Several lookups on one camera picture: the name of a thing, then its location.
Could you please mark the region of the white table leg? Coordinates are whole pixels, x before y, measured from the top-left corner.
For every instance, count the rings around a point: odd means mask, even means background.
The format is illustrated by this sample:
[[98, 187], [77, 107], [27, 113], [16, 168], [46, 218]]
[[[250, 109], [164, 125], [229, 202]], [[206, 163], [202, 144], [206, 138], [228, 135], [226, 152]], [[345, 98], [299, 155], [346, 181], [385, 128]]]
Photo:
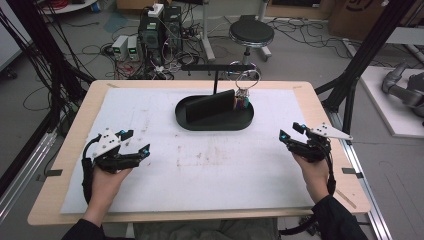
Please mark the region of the white table leg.
[[208, 38], [208, 7], [209, 0], [202, 0], [202, 33], [200, 36], [207, 60], [213, 62], [216, 58]]

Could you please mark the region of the person's left hand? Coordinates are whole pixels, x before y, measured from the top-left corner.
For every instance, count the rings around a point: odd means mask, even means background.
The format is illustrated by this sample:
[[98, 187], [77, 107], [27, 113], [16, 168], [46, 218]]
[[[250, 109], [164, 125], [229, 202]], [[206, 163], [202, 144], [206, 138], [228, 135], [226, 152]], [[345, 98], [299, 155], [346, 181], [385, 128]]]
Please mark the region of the person's left hand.
[[131, 169], [125, 169], [119, 173], [112, 174], [95, 167], [93, 172], [92, 196], [83, 218], [100, 226], [115, 196], [119, 192], [122, 182], [130, 173]]

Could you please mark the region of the grey bench power supply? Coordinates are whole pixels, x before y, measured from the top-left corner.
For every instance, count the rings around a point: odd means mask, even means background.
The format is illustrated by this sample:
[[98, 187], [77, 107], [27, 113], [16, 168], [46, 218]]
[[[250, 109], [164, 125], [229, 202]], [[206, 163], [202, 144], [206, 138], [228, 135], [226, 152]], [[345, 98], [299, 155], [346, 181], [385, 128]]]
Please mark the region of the grey bench power supply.
[[126, 35], [119, 36], [112, 44], [112, 50], [117, 59], [124, 60], [127, 57], [127, 45], [128, 37]]
[[138, 50], [138, 40], [136, 36], [128, 37], [127, 49], [128, 49], [129, 59], [131, 61], [138, 61], [140, 56], [139, 56], [139, 50]]

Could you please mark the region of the white power strip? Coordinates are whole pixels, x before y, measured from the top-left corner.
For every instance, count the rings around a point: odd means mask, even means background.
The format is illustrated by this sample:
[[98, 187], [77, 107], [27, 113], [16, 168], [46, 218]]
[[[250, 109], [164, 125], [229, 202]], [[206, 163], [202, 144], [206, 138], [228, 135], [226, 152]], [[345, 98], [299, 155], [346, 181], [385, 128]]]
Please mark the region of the white power strip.
[[163, 9], [164, 9], [163, 4], [155, 3], [152, 6], [152, 9], [148, 11], [148, 16], [158, 18], [160, 14], [162, 13]]

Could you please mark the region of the cardboard box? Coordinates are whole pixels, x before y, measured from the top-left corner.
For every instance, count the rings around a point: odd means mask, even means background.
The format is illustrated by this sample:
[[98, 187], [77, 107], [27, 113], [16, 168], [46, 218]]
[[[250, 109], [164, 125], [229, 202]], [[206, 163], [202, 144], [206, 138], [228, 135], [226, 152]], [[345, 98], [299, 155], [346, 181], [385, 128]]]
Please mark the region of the cardboard box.
[[328, 20], [332, 36], [364, 40], [391, 0], [334, 0]]

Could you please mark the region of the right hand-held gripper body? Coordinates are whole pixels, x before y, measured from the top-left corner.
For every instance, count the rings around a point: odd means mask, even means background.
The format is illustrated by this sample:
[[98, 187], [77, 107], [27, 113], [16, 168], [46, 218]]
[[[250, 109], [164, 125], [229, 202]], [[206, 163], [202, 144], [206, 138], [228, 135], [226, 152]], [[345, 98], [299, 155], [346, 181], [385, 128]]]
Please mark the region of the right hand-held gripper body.
[[308, 162], [316, 162], [329, 158], [331, 152], [331, 138], [352, 140], [353, 137], [333, 126], [322, 123], [314, 128], [309, 128], [305, 133], [307, 141], [305, 143], [294, 140], [287, 146], [287, 149]]

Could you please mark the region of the person's right hand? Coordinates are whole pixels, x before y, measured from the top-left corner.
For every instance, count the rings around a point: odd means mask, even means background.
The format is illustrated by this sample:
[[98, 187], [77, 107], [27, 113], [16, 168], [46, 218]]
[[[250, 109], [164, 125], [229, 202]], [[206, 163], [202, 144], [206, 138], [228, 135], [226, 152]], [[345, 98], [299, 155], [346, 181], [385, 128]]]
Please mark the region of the person's right hand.
[[327, 181], [329, 170], [324, 160], [309, 163], [304, 157], [294, 154], [295, 161], [301, 168], [306, 189], [314, 203], [318, 203], [329, 194]]

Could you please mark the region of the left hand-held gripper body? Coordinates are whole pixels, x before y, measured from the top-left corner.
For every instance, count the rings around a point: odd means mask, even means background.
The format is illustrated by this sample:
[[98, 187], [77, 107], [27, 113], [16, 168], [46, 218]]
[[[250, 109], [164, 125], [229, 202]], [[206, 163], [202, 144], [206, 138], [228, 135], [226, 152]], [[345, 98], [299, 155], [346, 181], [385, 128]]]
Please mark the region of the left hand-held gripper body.
[[119, 150], [124, 141], [119, 140], [112, 130], [107, 128], [99, 139], [99, 145], [92, 153], [94, 163], [103, 171], [115, 174], [121, 170], [138, 167], [141, 160], [135, 159], [134, 154], [120, 154]]

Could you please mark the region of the black wallet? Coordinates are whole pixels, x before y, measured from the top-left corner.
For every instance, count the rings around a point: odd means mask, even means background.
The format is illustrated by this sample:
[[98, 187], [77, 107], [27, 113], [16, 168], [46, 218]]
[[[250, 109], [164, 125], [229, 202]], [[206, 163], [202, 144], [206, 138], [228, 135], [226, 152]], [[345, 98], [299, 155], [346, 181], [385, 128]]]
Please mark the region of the black wallet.
[[185, 103], [186, 120], [188, 122], [194, 122], [232, 111], [234, 108], [234, 98], [234, 90], [227, 90], [206, 96], [193, 96]]

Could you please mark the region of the black round stool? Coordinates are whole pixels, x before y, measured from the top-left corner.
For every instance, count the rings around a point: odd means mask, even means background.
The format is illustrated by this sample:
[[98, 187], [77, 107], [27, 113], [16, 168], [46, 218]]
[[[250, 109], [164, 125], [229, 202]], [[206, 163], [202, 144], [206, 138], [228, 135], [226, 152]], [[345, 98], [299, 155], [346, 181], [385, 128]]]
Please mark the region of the black round stool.
[[232, 23], [229, 28], [230, 39], [245, 47], [241, 61], [233, 61], [232, 65], [251, 65], [252, 70], [245, 70], [246, 77], [259, 80], [260, 69], [249, 61], [251, 49], [259, 49], [268, 46], [274, 39], [274, 30], [266, 23], [257, 20], [254, 16], [243, 15], [238, 21]]

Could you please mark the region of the aluminium rail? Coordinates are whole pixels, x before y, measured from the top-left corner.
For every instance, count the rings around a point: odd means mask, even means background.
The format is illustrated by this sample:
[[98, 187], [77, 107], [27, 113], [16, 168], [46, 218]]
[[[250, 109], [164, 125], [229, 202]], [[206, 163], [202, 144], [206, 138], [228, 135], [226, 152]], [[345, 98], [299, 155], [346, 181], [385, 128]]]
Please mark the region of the aluminium rail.
[[44, 158], [49, 153], [57, 138], [57, 132], [45, 133], [36, 145], [31, 148], [29, 155], [24, 158], [24, 164], [13, 178], [5, 193], [0, 197], [0, 225], [16, 204], [31, 178], [35, 175]]
[[[332, 138], [331, 144], [334, 172], [337, 180], [336, 199], [352, 214], [366, 217], [367, 224], [377, 240], [393, 240], [352, 141]], [[357, 172], [362, 172], [364, 178], [357, 179], [355, 175], [343, 174], [343, 167], [354, 168]]]

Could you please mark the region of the white platform board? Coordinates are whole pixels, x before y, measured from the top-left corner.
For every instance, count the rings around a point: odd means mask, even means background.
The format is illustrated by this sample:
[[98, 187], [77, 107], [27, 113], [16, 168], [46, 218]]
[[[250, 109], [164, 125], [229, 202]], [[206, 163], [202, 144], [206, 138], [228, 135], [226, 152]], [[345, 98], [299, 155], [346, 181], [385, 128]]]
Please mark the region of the white platform board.
[[392, 68], [370, 66], [362, 74], [361, 83], [392, 136], [424, 139], [424, 118], [381, 90], [383, 79], [390, 71]]

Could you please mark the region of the white table mat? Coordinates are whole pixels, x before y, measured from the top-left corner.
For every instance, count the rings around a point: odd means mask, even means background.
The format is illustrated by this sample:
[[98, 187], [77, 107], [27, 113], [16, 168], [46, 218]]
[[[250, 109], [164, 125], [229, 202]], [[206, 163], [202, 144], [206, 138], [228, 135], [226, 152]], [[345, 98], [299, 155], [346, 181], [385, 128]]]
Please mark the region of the white table mat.
[[280, 131], [299, 135], [303, 122], [291, 90], [253, 89], [252, 123], [239, 131], [189, 131], [175, 107], [193, 89], [113, 88], [107, 91], [88, 134], [131, 130], [121, 146], [150, 155], [124, 180], [111, 207], [124, 212], [194, 212], [309, 208], [297, 163], [279, 141]]

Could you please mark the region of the black tray with hanger rack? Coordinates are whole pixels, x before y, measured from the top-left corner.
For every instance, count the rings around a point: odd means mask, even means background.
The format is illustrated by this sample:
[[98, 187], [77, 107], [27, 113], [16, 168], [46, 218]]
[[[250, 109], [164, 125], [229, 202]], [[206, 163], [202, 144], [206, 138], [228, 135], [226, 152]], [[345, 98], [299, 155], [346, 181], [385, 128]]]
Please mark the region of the black tray with hanger rack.
[[[192, 71], [207, 71], [215, 72], [215, 80], [213, 85], [213, 93], [216, 94], [218, 89], [218, 73], [225, 72], [240, 72], [252, 70], [251, 65], [184, 65], [183, 71], [191, 73]], [[186, 130], [191, 131], [237, 131], [247, 128], [254, 116], [254, 108], [248, 97], [248, 90], [238, 88], [235, 91], [234, 108], [232, 111], [224, 112], [215, 116], [211, 116], [202, 120], [188, 122], [186, 120], [185, 103], [193, 96], [183, 98], [175, 107], [175, 117], [177, 123]]]

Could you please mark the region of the person's grey pants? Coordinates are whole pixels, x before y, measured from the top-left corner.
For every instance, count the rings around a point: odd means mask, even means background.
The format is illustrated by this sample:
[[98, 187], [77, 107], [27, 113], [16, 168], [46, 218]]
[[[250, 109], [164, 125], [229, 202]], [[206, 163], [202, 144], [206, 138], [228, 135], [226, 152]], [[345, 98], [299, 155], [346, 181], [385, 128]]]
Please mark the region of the person's grey pants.
[[139, 223], [137, 240], [280, 240], [276, 218]]

